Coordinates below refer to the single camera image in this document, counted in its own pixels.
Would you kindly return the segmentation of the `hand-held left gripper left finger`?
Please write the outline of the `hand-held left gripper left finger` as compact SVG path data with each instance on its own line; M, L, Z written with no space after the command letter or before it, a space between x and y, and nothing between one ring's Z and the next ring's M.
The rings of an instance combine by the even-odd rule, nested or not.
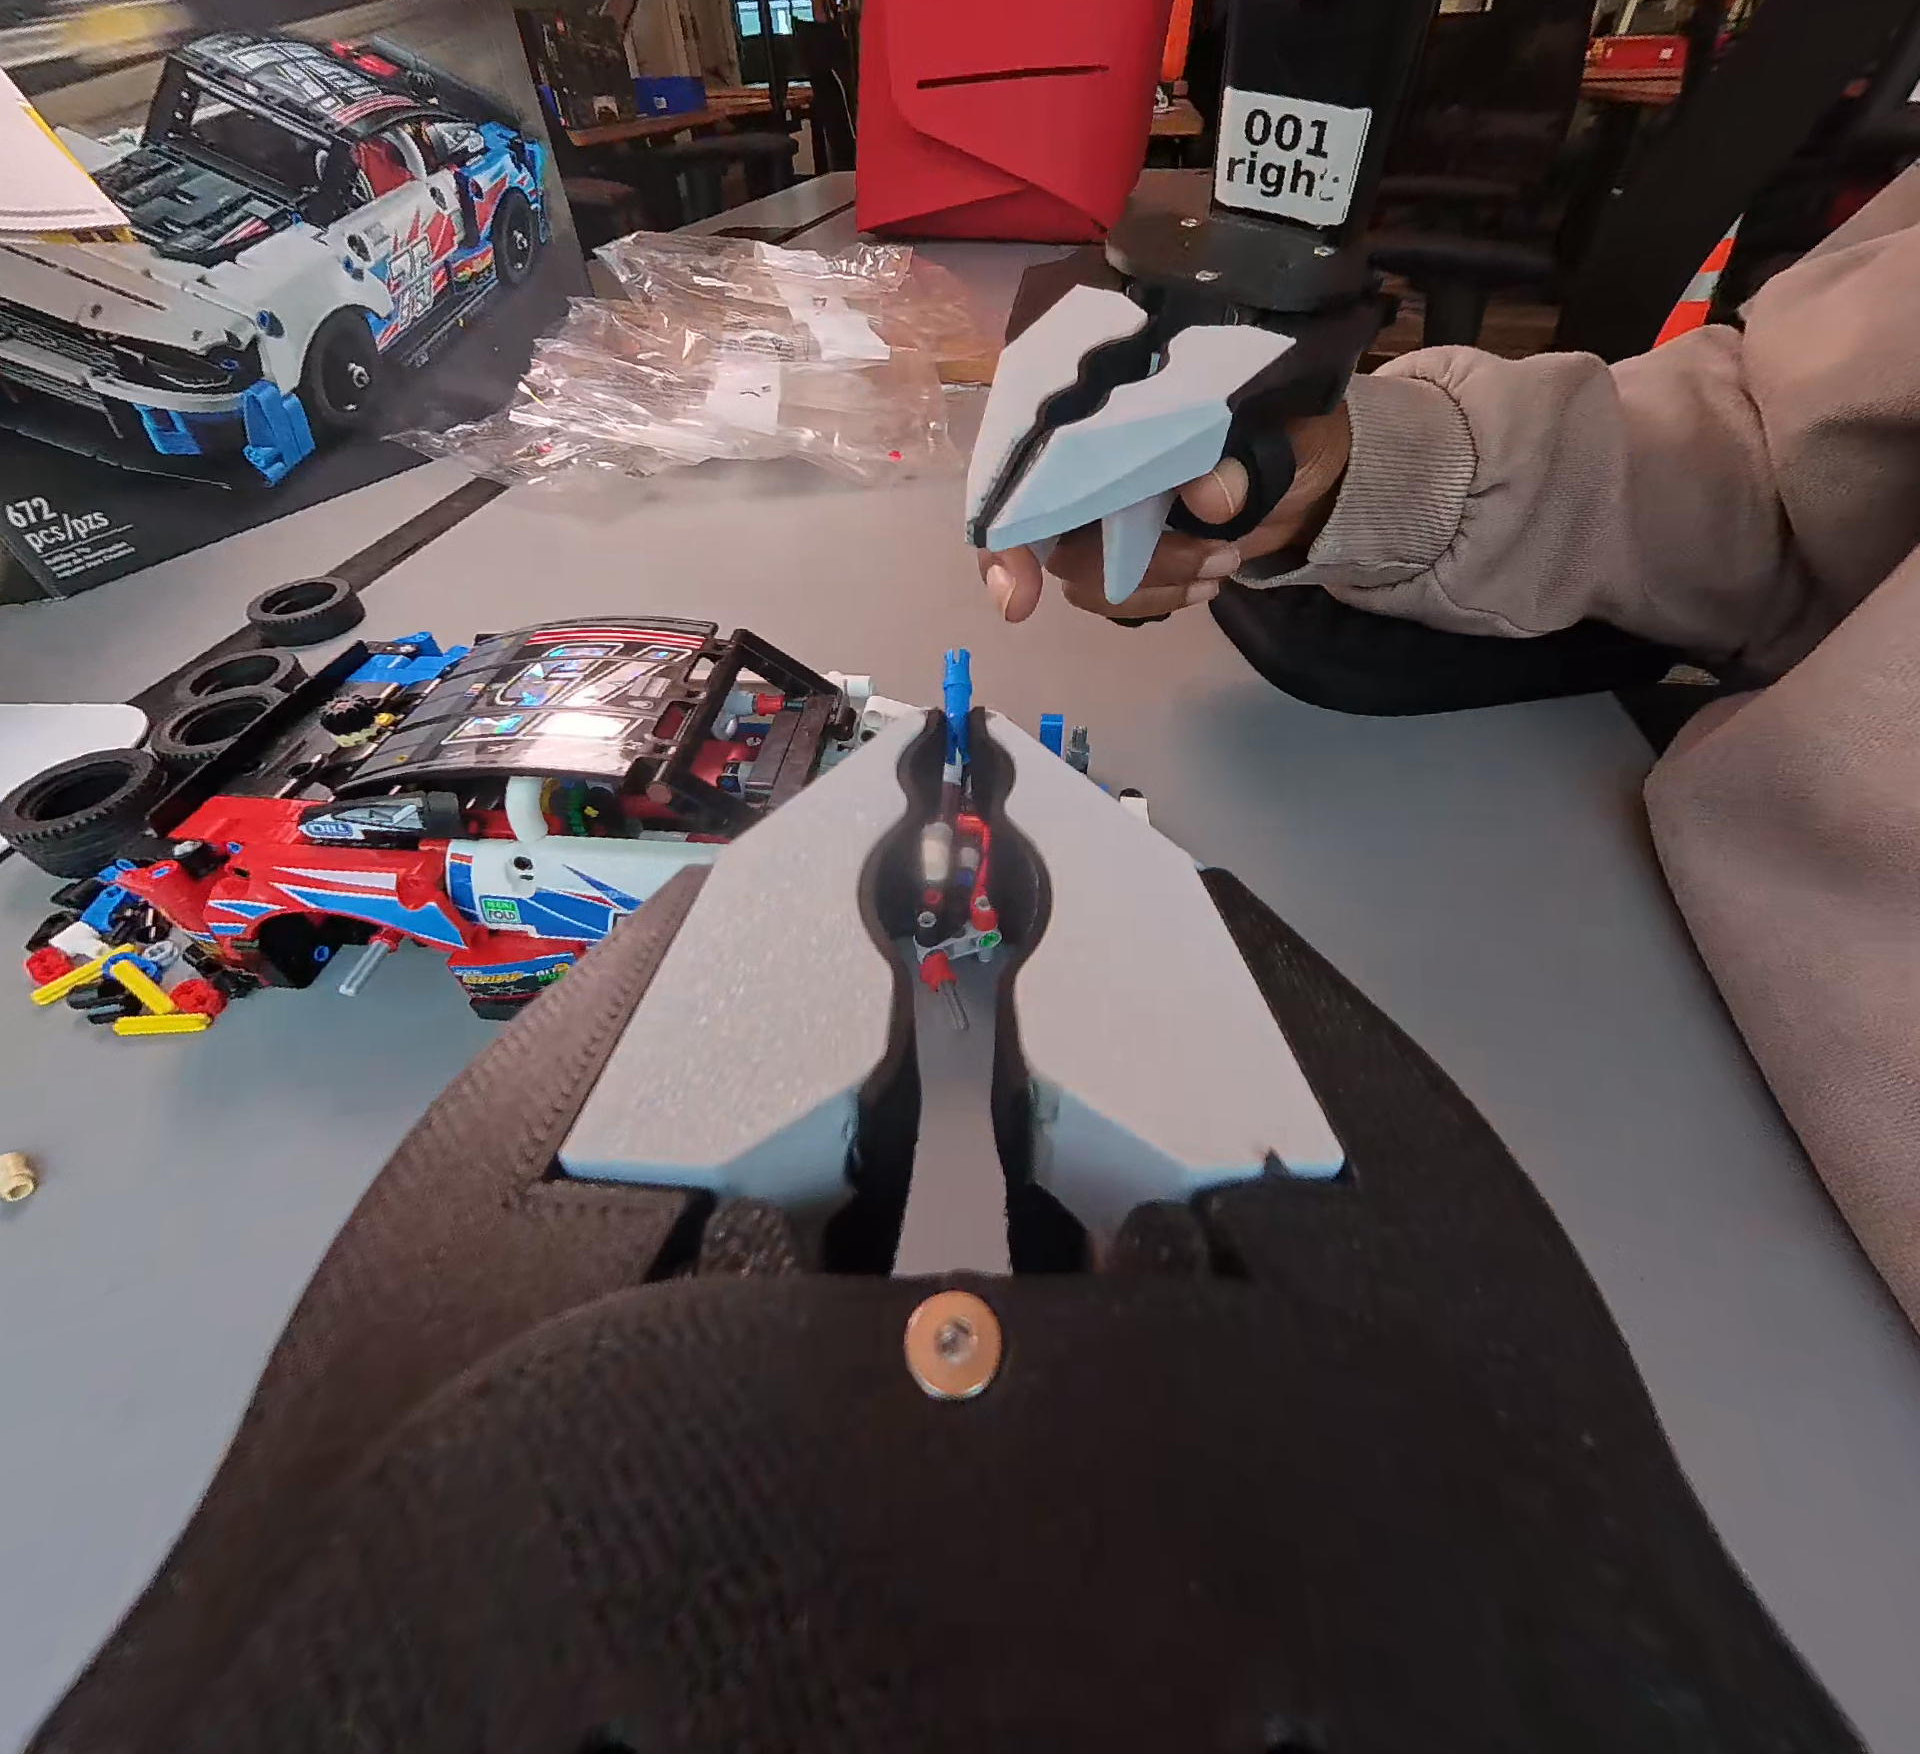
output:
M893 1269L920 1131L920 835L945 721L909 712L707 868L558 1151L569 1178L754 1197Z

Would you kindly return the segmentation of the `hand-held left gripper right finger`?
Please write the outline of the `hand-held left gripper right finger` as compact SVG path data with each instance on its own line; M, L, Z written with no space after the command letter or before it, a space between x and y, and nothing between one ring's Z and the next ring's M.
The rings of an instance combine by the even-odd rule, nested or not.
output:
M1341 1176L1319 1096L1202 866L998 714L972 715L1009 947L990 1111L1014 1272L1074 1272L1143 1203Z

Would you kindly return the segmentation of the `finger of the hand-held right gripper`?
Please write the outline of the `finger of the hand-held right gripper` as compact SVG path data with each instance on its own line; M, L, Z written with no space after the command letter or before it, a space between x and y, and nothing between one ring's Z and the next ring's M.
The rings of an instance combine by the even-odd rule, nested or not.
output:
M1146 370L1149 316L1126 292L1074 285L1000 350L972 441L964 524L986 533L1068 422Z
M1278 330L1177 333L1157 370L1021 448L1012 486L982 509L982 544L1038 546L1097 524L1104 555L1152 555L1175 490L1218 461L1236 400L1264 390L1293 348Z

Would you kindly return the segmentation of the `toy brick race car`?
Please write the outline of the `toy brick race car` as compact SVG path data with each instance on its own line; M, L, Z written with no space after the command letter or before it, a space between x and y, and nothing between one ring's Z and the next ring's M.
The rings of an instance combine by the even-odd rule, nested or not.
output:
M87 921L156 983L358 990L417 945L507 1020L914 703L751 631L563 614L469 644L356 640L222 737L115 854Z

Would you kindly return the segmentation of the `grey desk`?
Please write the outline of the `grey desk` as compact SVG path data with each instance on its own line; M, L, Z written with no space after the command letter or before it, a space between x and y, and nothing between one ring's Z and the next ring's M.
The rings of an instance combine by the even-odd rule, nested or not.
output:
M713 617L920 700L1091 728L1095 770L1253 888L1470 1094L1611 1306L1726 1544L1873 1750L1916 1750L1916 1336L1701 977L1607 697L1418 719L1298 706L1203 612L998 623L948 481L782 464L495 490L422 465L74 601L4 609L6 702L132 702L261 588L349 573L373 636ZM34 1006L47 883L4 863L4 1750L143 1588L293 1301L492 1038L434 957L118 1041Z

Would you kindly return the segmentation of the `black office chair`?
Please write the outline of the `black office chair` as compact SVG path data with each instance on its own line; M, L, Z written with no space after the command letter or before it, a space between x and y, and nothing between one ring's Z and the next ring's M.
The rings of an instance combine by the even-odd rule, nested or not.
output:
M1385 155L1369 253L1424 303L1424 346L1478 340L1496 291L1557 282L1549 177L1597 0L1444 12Z

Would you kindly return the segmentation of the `red storage bin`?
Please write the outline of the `red storage bin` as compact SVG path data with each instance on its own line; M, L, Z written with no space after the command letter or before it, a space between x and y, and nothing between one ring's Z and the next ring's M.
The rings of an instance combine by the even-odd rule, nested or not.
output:
M1083 246L1146 158L1174 0L861 0L854 227Z

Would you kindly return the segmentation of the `clear plastic bag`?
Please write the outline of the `clear plastic bag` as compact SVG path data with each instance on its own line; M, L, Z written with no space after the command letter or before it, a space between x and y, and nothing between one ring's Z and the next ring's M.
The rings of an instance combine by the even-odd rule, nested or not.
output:
M447 428L391 432L500 481L634 477L793 459L867 486L961 473L936 357L839 303L721 306L721 326L578 298L534 343L512 395Z
M660 325L684 326L720 350L873 366L932 348L912 321L907 248L818 251L737 233L634 232L593 256Z

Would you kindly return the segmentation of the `orange traffic cone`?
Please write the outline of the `orange traffic cone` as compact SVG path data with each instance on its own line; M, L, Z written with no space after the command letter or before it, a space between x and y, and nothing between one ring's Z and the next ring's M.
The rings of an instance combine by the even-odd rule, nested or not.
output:
M1745 239L1742 222L1745 216L1735 218L1701 258L1654 336L1656 348L1703 326L1742 326L1753 271L1753 251Z

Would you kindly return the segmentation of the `pile of small loose bricks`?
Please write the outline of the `pile of small loose bricks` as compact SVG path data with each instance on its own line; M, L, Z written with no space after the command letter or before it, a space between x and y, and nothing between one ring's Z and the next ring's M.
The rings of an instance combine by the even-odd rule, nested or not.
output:
M23 945L21 972L34 1003L64 1003L85 1021L125 1038L206 1032L229 992L203 973L144 897L127 884L136 861L117 857L91 876L73 876Z

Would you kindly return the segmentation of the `black rubber toy tyre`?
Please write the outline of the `black rubber toy tyre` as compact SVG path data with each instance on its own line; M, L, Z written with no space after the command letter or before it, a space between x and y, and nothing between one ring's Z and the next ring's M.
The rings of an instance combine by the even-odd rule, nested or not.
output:
M229 652L185 673L172 690L172 706L197 706L233 691L278 697L302 682L307 667L286 646Z
M346 636L365 614L360 594L336 575L279 583L253 596L245 609L251 633L273 646Z
M4 845L61 879L97 876L118 858L151 857L148 816L166 782L166 770L143 747L63 759L4 796Z
M244 685L184 700L151 730L147 745L168 775L194 775L278 714L286 697L268 685Z

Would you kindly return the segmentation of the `person's beige sweatshirt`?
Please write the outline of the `person's beige sweatshirt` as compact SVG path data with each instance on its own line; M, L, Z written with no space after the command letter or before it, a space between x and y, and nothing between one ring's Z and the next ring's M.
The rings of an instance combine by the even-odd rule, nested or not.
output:
M1646 782L1668 884L1770 1093L1917 1319L1917 611L1885 586Z

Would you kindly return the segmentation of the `white book stand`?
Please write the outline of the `white book stand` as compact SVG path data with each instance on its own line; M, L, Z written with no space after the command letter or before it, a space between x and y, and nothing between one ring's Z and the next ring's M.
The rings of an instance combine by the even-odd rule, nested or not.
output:
M147 731L148 715L131 703L2 703L2 796L64 759L139 745Z

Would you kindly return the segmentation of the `toy car set box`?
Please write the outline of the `toy car set box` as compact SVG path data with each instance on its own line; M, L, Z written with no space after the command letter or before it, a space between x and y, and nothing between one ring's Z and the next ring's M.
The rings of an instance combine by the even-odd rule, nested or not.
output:
M507 0L4 0L120 216L4 232L4 603L388 477L588 291Z

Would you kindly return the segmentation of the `open instruction booklet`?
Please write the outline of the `open instruction booklet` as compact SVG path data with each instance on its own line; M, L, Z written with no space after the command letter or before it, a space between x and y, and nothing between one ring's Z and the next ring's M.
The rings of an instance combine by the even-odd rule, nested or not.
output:
M132 239L118 205L2 73L2 238Z

